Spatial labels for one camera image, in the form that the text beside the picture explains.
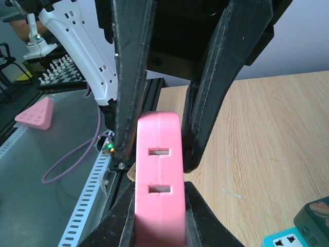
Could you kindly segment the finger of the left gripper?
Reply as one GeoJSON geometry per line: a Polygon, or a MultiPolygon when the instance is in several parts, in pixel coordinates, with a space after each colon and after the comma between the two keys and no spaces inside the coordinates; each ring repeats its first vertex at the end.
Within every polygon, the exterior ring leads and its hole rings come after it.
{"type": "Polygon", "coordinates": [[[238,73],[273,38],[271,1],[229,1],[211,36],[185,99],[181,124],[183,167],[201,161],[224,98],[238,73]]]}
{"type": "Polygon", "coordinates": [[[155,1],[111,1],[118,78],[115,156],[130,157],[142,111],[155,1]]]}

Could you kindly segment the pink plug adapter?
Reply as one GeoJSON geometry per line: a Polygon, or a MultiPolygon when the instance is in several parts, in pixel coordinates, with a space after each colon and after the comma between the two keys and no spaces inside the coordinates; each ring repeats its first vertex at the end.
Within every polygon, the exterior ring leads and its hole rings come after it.
{"type": "Polygon", "coordinates": [[[185,246],[185,187],[179,116],[148,112],[137,125],[136,246],[185,246]]]}

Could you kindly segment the dark green cube socket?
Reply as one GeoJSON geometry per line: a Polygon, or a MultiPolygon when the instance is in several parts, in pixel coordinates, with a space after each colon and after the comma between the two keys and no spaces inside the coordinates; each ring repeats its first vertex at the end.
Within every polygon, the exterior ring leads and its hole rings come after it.
{"type": "Polygon", "coordinates": [[[309,246],[328,246],[328,197],[305,204],[294,225],[309,246]]]}

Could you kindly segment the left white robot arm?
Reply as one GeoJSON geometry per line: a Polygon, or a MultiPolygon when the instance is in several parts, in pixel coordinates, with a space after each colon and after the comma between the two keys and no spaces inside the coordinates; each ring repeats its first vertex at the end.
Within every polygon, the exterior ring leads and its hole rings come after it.
{"type": "Polygon", "coordinates": [[[181,134],[184,172],[201,161],[237,74],[274,36],[290,1],[40,1],[39,18],[71,56],[126,159],[147,72],[190,80],[181,134]]]}

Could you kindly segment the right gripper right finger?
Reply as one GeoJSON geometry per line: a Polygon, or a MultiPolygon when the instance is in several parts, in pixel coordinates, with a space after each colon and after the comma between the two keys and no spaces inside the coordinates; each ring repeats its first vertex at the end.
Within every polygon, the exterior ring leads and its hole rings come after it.
{"type": "Polygon", "coordinates": [[[185,182],[186,246],[243,246],[218,220],[192,182],[185,182]]]}

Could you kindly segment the teal power strip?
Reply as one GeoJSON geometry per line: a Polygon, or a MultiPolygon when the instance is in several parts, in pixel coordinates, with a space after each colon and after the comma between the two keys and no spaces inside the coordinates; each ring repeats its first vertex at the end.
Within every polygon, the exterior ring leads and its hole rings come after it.
{"type": "Polygon", "coordinates": [[[266,236],[260,246],[328,246],[328,238],[316,236],[310,230],[292,227],[266,236]]]}

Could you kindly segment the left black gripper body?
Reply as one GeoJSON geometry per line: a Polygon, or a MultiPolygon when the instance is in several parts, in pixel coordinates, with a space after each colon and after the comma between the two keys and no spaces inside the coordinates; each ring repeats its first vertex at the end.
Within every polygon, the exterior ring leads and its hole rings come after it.
{"type": "MultiPolygon", "coordinates": [[[[229,1],[155,1],[157,3],[147,69],[192,79],[229,1]]],[[[274,25],[292,1],[271,1],[273,18],[249,55],[250,66],[274,36],[274,25]]],[[[110,1],[95,1],[98,24],[112,43],[110,1]]]]}

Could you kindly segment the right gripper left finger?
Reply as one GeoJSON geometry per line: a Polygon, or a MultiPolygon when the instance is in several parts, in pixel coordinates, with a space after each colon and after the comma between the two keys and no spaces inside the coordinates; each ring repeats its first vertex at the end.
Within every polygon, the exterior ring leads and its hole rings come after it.
{"type": "Polygon", "coordinates": [[[105,218],[78,246],[135,244],[135,183],[129,182],[105,218]]]}

